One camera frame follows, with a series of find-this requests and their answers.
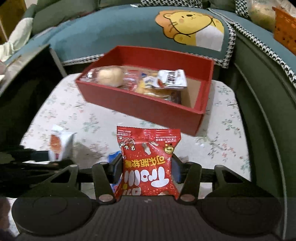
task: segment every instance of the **cushion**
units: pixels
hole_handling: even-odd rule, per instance
[[[38,34],[78,14],[92,12],[96,8],[97,2],[94,0],[60,0],[36,13],[32,33]]]
[[[243,18],[249,18],[247,0],[235,0],[235,13]]]
[[[140,2],[141,0],[100,0],[99,9],[104,7],[120,6],[125,4],[136,4]]]
[[[38,0],[37,2],[37,6],[35,8],[35,12],[39,12],[41,11],[42,9],[58,2],[59,0]]]
[[[183,23],[173,26],[175,19]],[[227,67],[235,33],[219,16],[205,9],[124,5],[78,19],[49,43],[61,61],[103,54],[117,45],[130,45],[202,55]]]
[[[175,6],[202,8],[200,0],[141,0],[139,7]]]
[[[36,4],[31,4],[28,9],[25,11],[23,18],[33,18],[35,16],[35,8],[36,8]]]
[[[235,0],[210,0],[211,8],[235,12]]]

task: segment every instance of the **cartoon lion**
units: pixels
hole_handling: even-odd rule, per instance
[[[177,43],[221,51],[224,27],[211,15],[185,10],[161,11],[155,22],[163,27],[166,37]]]

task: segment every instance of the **snack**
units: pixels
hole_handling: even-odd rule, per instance
[[[182,69],[176,71],[160,70],[157,76],[147,76],[143,81],[146,88],[184,89],[187,87],[187,80]]]
[[[171,158],[180,140],[178,129],[118,126],[123,175],[115,197],[174,195],[178,198],[179,192],[171,179]]]
[[[139,70],[127,70],[123,78],[124,84],[120,86],[120,88],[134,91],[137,88],[138,83],[141,79],[141,74],[142,72]]]
[[[248,0],[247,7],[254,24],[273,32],[276,14],[272,7],[278,5],[276,0]]]
[[[72,157],[74,133],[65,132],[60,126],[53,125],[50,136],[48,156],[50,161],[61,161]]]
[[[120,66],[98,67],[89,70],[86,75],[80,78],[80,80],[119,87],[124,84],[124,73],[124,68]]]
[[[136,93],[148,95],[151,97],[158,97],[162,98],[164,100],[174,102],[177,104],[181,103],[180,99],[180,92],[179,91],[173,91],[170,89],[153,89],[153,88],[146,88],[145,83],[143,80],[141,80],[135,89]]]

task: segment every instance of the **cloth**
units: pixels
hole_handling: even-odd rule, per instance
[[[8,42],[0,45],[0,60],[8,60],[16,51],[21,49],[30,39],[33,18],[24,18],[16,25]]]

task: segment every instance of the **pastry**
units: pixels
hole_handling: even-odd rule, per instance
[[[124,72],[119,67],[102,68],[97,73],[98,84],[119,87],[124,84]]]

